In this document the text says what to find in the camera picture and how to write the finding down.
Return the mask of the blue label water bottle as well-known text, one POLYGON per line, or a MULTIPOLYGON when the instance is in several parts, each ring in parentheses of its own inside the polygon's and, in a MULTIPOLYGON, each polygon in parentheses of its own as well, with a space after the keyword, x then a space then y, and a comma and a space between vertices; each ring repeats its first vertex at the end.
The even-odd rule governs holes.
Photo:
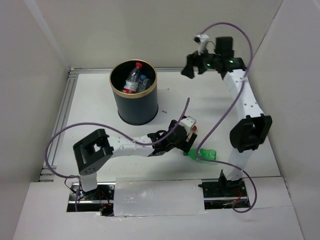
POLYGON ((146 76, 141 74, 139 77, 139 84, 136 89, 137 93, 141 93, 141 92, 145 91, 145 89, 146 89, 145 79, 146 79, 146 76))

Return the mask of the clear wide-mouth plastic jar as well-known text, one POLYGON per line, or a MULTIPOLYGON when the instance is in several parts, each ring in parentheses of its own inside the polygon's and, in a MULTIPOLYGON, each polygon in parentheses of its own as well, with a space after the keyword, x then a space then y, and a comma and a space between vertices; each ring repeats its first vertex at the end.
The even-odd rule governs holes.
POLYGON ((152 84, 153 84, 153 82, 151 79, 145 78, 143 80, 143 91, 146 91, 148 88, 150 88, 152 84))

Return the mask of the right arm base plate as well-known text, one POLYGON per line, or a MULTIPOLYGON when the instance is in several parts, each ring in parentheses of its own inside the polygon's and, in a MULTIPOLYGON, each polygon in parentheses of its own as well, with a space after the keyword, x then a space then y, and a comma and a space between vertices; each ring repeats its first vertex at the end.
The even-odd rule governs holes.
POLYGON ((215 180, 203 180, 198 187, 202 189, 205 210, 231 209, 233 204, 236 209, 251 206, 242 178, 231 181, 220 176, 215 180))

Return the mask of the green bottle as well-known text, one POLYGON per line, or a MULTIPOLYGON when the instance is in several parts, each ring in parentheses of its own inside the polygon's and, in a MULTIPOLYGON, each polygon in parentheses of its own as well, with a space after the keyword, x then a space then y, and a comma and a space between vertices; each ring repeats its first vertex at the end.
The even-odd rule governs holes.
POLYGON ((199 151, 197 151, 196 148, 193 148, 193 149, 190 149, 189 152, 183 152, 183 155, 188 156, 194 161, 197 161, 199 160, 199 158, 197 157, 196 153, 198 153, 198 155, 201 158, 208 159, 211 161, 215 161, 217 157, 217 152, 214 149, 205 149, 205 148, 200 148, 199 151))

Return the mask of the crushed bottle red cap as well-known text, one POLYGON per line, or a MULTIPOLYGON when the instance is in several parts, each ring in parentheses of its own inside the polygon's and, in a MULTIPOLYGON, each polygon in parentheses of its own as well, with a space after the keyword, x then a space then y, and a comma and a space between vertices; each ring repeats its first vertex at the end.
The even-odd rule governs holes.
POLYGON ((191 128, 191 131, 192 131, 192 132, 195 132, 195 133, 196 133, 197 130, 198 130, 198 128, 197 128, 196 126, 193 126, 193 127, 191 128))

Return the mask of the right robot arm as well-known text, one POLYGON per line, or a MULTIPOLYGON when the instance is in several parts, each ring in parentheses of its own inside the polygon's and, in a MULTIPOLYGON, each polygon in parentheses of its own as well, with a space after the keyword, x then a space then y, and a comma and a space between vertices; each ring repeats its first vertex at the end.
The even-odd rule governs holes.
POLYGON ((199 44, 199 49, 186 57, 181 74, 193 79, 194 68, 198 69, 200 75, 209 69, 217 71, 233 97, 233 106, 239 119, 229 133, 232 145, 229 166, 226 174, 220 174, 217 187, 220 194, 230 196, 240 188, 243 182, 242 170, 253 151, 264 143, 272 118, 259 107, 247 78, 247 67, 240 57, 234 56, 231 36, 217 37, 213 53, 207 50, 209 36, 205 33, 197 34, 194 41, 199 44))

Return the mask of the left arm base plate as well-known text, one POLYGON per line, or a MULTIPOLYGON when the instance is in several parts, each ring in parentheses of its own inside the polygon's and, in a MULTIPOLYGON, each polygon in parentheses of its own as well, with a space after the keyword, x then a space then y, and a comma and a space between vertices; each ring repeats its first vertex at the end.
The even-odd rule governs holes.
POLYGON ((84 193, 82 189, 77 191, 79 184, 73 182, 69 187, 69 197, 66 211, 73 212, 97 212, 104 217, 114 216, 115 182, 99 182, 98 188, 90 193, 84 193))

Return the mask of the red label water bottle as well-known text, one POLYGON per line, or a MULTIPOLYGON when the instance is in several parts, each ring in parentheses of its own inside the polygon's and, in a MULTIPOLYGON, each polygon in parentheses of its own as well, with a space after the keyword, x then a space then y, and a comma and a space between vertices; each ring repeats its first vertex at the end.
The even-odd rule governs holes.
POLYGON ((140 82, 140 74, 143 64, 140 62, 135 63, 135 68, 130 72, 127 79, 125 80, 125 84, 122 92, 125 94, 135 94, 140 82))

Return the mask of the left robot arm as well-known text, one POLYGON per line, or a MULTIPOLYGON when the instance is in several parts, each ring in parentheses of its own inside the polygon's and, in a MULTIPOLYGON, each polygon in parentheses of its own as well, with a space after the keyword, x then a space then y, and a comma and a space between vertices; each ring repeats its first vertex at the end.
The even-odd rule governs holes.
POLYGON ((93 200, 102 191, 98 186, 97 172, 109 160, 115 157, 140 156, 156 157, 176 148, 188 153, 197 138, 194 133, 196 120, 184 117, 177 124, 172 120, 168 130, 159 130, 129 140, 120 136, 109 136, 100 128, 73 145, 81 182, 81 194, 85 200, 93 200))

